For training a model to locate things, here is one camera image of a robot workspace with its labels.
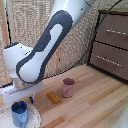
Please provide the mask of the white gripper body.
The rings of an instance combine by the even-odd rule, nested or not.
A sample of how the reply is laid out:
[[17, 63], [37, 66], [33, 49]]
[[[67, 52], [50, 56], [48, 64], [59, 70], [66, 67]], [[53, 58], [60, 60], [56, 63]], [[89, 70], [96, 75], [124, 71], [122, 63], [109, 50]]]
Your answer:
[[43, 83], [29, 85], [26, 88], [15, 88], [13, 85], [0, 88], [0, 95], [3, 97], [5, 104], [11, 104], [14, 101], [34, 94], [43, 89]]

